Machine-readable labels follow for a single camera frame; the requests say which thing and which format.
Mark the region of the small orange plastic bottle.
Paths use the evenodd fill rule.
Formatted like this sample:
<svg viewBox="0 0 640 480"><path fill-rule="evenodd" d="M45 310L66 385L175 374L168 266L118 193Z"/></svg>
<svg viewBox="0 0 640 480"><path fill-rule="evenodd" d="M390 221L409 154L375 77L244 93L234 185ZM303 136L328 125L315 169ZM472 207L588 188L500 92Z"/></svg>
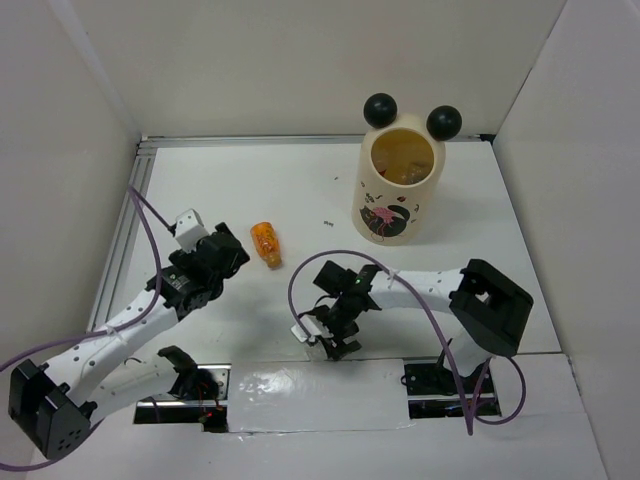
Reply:
<svg viewBox="0 0 640 480"><path fill-rule="evenodd" d="M259 257L270 269L282 265L281 249L275 229L269 222L261 222L250 229L251 238Z"/></svg>

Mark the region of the black label small bottle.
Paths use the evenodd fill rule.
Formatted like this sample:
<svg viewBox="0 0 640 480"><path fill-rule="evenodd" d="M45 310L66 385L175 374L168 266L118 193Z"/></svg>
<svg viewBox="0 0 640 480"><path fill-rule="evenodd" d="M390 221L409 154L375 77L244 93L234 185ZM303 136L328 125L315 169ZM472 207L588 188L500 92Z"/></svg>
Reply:
<svg viewBox="0 0 640 480"><path fill-rule="evenodd" d="M308 348L306 354L311 361L326 361L327 355L323 347L320 348Z"/></svg>

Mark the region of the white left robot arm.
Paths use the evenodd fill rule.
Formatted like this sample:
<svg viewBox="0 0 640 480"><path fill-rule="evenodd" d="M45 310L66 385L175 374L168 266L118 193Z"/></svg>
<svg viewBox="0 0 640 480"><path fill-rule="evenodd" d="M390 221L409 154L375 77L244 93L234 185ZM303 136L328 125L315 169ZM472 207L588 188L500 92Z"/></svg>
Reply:
<svg viewBox="0 0 640 480"><path fill-rule="evenodd" d="M176 346L149 357L138 351L223 292L249 260L225 223L213 232L176 224L180 247L169 266L93 338L41 365L26 359L10 378L8 413L49 461L79 447L107 416L154 395L216 401L214 375Z"/></svg>

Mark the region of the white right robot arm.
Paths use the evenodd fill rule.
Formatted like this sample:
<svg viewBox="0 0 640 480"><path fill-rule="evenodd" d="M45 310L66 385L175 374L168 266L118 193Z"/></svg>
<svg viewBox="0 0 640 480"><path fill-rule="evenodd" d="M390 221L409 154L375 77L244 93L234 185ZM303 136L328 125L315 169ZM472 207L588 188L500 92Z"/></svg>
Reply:
<svg viewBox="0 0 640 480"><path fill-rule="evenodd" d="M460 391L490 358L518 353L534 304L528 292L480 259L461 269L399 272L376 264L354 272L328 261L314 284L334 303L304 313L292 331L304 343L322 343L331 360L361 348L351 338L359 331L356 319L370 310L427 306L453 315L461 330L448 343L452 358L436 369L438 384L448 392Z"/></svg>

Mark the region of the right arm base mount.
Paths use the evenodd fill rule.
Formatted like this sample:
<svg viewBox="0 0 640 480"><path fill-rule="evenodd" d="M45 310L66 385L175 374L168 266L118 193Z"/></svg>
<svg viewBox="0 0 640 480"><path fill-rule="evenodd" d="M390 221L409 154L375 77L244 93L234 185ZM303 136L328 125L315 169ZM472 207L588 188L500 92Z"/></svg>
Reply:
<svg viewBox="0 0 640 480"><path fill-rule="evenodd" d="M477 414L482 417L500 416L501 409L490 371L480 376L482 366L462 378L468 403L477 381L482 384L477 401ZM413 420L462 417L462 407L452 373L442 366L441 360L410 360L404 363L400 379L408 397L409 418Z"/></svg>

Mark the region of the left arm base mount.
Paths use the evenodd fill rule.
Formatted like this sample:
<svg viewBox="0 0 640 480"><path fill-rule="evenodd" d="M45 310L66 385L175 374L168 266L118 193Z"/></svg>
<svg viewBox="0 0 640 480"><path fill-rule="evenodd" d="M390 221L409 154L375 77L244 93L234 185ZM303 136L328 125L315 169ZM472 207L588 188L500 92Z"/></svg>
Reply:
<svg viewBox="0 0 640 480"><path fill-rule="evenodd" d="M168 393L144 398L135 406L135 425L191 425L203 432L227 433L229 364L202 364L198 373Z"/></svg>

